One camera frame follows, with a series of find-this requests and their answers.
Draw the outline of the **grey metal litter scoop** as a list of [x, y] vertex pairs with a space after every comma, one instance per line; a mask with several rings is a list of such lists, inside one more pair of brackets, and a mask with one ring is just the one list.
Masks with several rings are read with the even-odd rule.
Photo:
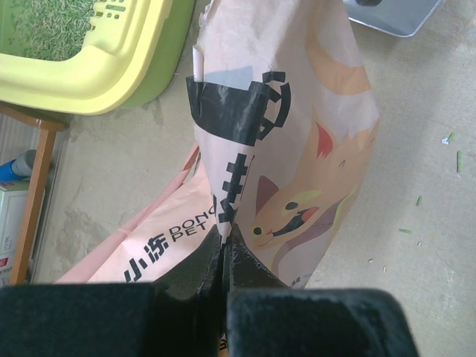
[[348, 17], [382, 33], [414, 36], [442, 2], [440, 0], [344, 1]]

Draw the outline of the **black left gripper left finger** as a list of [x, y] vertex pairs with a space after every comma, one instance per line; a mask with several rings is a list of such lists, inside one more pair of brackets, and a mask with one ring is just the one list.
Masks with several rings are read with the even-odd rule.
[[3, 356], [217, 356], [222, 252], [216, 228], [147, 283], [1, 290]]

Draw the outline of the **pink cat litter bag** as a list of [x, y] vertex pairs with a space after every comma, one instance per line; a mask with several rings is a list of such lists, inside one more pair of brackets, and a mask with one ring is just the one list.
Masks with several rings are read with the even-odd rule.
[[361, 186], [379, 125], [342, 1], [212, 1], [187, 81], [199, 167], [94, 271], [62, 283], [144, 282], [211, 227], [244, 257], [305, 286]]

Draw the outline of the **green litter granules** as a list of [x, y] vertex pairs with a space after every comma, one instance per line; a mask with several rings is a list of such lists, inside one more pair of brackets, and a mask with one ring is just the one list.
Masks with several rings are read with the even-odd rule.
[[63, 61], [78, 54], [91, 29], [93, 1], [2, 1], [1, 53]]

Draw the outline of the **yellow green litter box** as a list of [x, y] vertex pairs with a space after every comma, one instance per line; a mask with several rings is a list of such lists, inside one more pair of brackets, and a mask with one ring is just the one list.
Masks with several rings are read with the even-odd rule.
[[170, 84], [194, 1], [93, 1], [91, 29], [63, 61], [1, 53], [1, 101], [73, 115], [100, 115], [156, 99]]

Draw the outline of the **white rectangular box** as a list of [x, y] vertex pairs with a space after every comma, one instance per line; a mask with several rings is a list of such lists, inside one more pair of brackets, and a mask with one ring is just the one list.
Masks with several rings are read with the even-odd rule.
[[29, 181], [1, 182], [1, 287], [10, 282], [13, 260], [22, 225]]

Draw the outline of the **wooden shelf rack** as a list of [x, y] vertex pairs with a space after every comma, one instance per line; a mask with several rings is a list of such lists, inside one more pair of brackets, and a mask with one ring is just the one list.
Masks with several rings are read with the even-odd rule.
[[36, 159], [33, 164], [19, 241], [10, 276], [10, 285], [15, 286], [26, 281], [56, 136], [59, 132], [64, 131], [67, 125], [38, 110], [10, 103], [1, 103], [1, 113], [39, 130]]

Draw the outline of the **blue grey bottle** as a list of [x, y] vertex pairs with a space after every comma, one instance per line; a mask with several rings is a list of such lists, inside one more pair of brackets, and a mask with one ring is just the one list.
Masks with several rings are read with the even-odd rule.
[[29, 149], [6, 164], [1, 165], [1, 181], [21, 181], [31, 177], [36, 150]]

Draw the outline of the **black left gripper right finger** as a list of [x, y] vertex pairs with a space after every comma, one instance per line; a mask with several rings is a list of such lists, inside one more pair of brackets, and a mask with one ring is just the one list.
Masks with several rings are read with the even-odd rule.
[[415, 356], [405, 313], [378, 289], [292, 289], [248, 249], [239, 227], [225, 244], [230, 356]]

